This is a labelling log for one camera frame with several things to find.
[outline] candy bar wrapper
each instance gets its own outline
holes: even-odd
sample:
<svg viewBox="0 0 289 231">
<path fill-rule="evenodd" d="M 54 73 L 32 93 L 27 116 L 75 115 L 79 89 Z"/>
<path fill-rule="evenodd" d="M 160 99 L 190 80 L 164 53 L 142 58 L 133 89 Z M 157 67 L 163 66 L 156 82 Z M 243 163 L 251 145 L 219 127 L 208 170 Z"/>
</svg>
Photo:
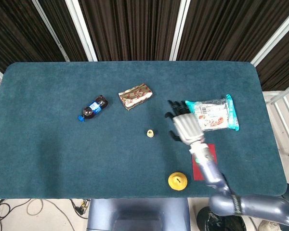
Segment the candy bar wrapper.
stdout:
<svg viewBox="0 0 289 231">
<path fill-rule="evenodd" d="M 136 87 L 119 93 L 119 97 L 124 107 L 129 111 L 133 107 L 149 99 L 152 94 L 150 88 L 146 84 L 142 83 Z"/>
</svg>

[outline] small yellow object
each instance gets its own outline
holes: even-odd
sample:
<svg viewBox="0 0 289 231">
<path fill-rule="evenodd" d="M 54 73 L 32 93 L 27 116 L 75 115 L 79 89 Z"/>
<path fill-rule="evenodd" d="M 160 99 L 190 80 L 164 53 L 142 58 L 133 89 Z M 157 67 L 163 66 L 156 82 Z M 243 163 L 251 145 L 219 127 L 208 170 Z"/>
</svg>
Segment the small yellow object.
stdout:
<svg viewBox="0 0 289 231">
<path fill-rule="evenodd" d="M 183 190 L 187 187 L 187 177 L 182 172 L 174 172 L 168 177 L 168 184 L 174 190 Z"/>
<path fill-rule="evenodd" d="M 146 135 L 150 138 L 152 138 L 154 136 L 154 132 L 150 129 L 147 131 Z"/>
</svg>

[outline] blue bottle cap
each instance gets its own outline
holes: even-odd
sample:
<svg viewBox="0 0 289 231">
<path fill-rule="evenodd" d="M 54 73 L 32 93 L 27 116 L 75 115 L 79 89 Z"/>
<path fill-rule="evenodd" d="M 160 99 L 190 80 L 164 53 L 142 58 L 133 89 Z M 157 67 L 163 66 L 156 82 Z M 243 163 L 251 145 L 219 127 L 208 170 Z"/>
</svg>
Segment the blue bottle cap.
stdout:
<svg viewBox="0 0 289 231">
<path fill-rule="evenodd" d="M 81 116 L 78 116 L 78 119 L 79 119 L 80 122 L 85 121 L 85 118 L 84 118 L 82 115 L 81 115 Z"/>
</svg>

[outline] plastic snack bag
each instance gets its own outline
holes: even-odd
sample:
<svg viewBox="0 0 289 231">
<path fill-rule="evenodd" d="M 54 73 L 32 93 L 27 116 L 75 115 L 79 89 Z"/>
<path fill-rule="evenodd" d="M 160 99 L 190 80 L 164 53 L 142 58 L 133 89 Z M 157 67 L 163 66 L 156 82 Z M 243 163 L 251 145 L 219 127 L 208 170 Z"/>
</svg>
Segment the plastic snack bag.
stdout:
<svg viewBox="0 0 289 231">
<path fill-rule="evenodd" d="M 235 106 L 229 94 L 226 98 L 203 102 L 185 101 L 203 131 L 232 128 L 239 131 Z"/>
</svg>

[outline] red card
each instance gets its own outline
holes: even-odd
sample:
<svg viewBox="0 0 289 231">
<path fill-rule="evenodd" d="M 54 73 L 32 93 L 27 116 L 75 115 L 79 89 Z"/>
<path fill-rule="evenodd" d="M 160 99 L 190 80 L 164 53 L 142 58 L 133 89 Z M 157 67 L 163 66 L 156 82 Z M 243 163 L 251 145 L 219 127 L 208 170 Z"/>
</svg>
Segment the red card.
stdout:
<svg viewBox="0 0 289 231">
<path fill-rule="evenodd" d="M 208 144 L 209 150 L 212 154 L 212 156 L 214 157 L 214 161 L 217 163 L 217 159 L 216 159 L 216 152 L 215 152 L 215 145 L 214 144 Z M 203 176 L 200 172 L 200 169 L 195 161 L 195 159 L 192 156 L 192 162 L 193 162 L 193 175 L 194 175 L 194 180 L 204 180 Z"/>
</svg>

